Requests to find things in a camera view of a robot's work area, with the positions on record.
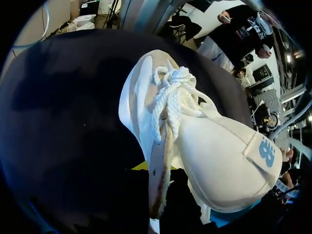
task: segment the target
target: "white sneaker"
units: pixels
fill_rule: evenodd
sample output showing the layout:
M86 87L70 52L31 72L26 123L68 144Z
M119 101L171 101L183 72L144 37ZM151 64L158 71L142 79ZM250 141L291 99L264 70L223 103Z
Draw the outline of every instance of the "white sneaker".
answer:
M145 54L120 97L120 121L137 138L149 165L149 208L159 218L173 157L181 158L192 188L213 210L254 204L278 179L281 151L262 134L223 117L195 89L196 79L165 52ZM198 104L198 97L205 102Z

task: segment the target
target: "person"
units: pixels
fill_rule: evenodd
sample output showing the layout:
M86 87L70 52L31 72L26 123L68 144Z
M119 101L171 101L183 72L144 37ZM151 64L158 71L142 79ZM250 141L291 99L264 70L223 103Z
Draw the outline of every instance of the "person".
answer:
M264 20L270 32L261 27L257 17ZM270 49L273 47L272 27L277 25L271 17L247 5L240 5L223 11L217 18L222 25L205 38L198 53L228 72L253 50L261 59L268 59L272 55L264 48L264 45Z

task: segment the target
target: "shoe sole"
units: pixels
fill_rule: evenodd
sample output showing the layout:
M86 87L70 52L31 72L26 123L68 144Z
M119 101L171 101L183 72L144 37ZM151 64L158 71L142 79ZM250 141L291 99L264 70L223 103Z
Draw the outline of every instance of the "shoe sole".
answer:
M127 77L126 82L124 83L119 101L119 119L122 124L126 126L136 137L141 146L141 149L143 149L143 147L139 138L136 114L137 96L135 94L134 87L137 83L142 64L148 56L152 57L153 71L156 67L167 66L167 60L169 60L174 68L179 68L177 63L170 57L169 54L161 50L154 50L145 54L139 59ZM168 126L165 126L165 129L163 129L162 134L165 136L165 138L162 139L165 139L164 142L162 142L160 145L155 142L153 143L150 158L149 156L144 155L145 160L151 162L149 166L149 209L151 218L159 218L161 216L166 203L167 189L170 184L172 155L170 154L171 149L169 149L169 145L166 142L172 139L172 133L171 130L168 129Z

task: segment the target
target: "equipment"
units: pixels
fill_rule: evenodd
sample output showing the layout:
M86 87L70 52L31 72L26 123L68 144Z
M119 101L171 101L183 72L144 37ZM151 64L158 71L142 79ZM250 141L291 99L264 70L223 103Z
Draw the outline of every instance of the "equipment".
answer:
M227 18L226 16L222 15L221 18L225 21L227 21L228 23L231 23L231 20L229 18Z
M258 12L257 18L255 19L257 24L261 27L266 35L271 35L273 33L272 27L261 17L262 12Z
M259 105L261 101L264 101L270 112L280 112L280 104L276 95L276 91L274 89L268 90L262 94L255 96L254 101L256 105Z

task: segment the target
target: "shoelace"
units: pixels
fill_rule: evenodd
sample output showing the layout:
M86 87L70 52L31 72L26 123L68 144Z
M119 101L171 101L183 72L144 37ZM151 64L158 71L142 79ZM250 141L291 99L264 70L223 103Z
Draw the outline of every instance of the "shoelace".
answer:
M202 98L206 103L211 103L211 99L198 91L196 78L186 67L179 69L169 69L160 66L156 68L154 80L157 86L163 86L156 96L156 105L152 112L152 132L154 140L159 144L161 142L160 117L166 112L166 121L173 132L174 141L178 137L181 115L193 117L206 117L202 112L203 107L198 104L198 98Z

